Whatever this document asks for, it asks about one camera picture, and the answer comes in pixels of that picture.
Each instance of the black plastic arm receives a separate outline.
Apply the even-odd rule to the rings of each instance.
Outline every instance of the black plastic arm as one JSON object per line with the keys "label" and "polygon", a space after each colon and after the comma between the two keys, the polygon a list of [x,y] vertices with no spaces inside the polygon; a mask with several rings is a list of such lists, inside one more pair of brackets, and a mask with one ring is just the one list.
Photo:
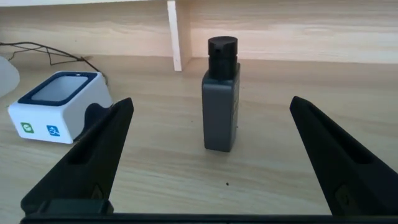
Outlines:
{"label": "black plastic arm", "polygon": [[397,215],[398,175],[311,102],[293,119],[333,215]]}
{"label": "black plastic arm", "polygon": [[97,201],[106,203],[133,112],[130,98],[112,106],[22,199],[25,214],[37,212],[41,205],[53,199],[105,199]]}

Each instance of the green icon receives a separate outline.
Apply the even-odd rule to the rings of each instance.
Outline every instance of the green icon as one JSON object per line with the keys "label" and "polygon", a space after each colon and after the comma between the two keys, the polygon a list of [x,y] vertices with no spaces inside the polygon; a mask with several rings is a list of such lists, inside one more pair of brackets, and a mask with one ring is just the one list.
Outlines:
{"label": "green icon", "polygon": [[32,133],[32,134],[35,133],[33,131],[32,125],[30,125],[29,123],[21,122],[21,125],[22,125],[22,128],[24,129],[24,131],[26,133]]}

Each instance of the wooden table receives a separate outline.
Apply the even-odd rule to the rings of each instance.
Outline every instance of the wooden table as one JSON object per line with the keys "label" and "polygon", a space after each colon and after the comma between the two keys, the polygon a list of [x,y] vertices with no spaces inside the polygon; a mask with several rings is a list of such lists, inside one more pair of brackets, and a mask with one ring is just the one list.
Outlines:
{"label": "wooden table", "polygon": [[[110,201],[116,212],[329,214],[290,115],[306,98],[398,170],[398,65],[242,60],[238,135],[231,153],[203,147],[205,59],[183,73],[171,58],[100,57],[114,101],[135,112]],[[17,89],[0,98],[0,217],[23,217],[22,197],[71,148],[21,139],[7,106],[58,70],[46,55],[19,54]]]}

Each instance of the sticker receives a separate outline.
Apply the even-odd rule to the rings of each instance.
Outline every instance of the sticker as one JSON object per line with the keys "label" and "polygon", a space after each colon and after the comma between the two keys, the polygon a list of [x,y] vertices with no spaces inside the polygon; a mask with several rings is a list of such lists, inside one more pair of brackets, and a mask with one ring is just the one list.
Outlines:
{"label": "sticker", "polygon": [[47,130],[51,136],[60,136],[60,132],[56,126],[47,125]]}
{"label": "sticker", "polygon": [[26,133],[31,133],[31,134],[35,133],[33,131],[32,125],[30,125],[29,123],[21,122],[21,125]]}

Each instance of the blue icon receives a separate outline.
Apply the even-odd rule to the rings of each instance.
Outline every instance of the blue icon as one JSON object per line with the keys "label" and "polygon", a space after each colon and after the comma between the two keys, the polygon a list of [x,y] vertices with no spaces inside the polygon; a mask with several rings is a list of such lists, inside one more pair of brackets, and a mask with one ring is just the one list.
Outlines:
{"label": "blue icon", "polygon": [[47,130],[49,131],[51,136],[60,136],[60,132],[56,126],[47,125]]}

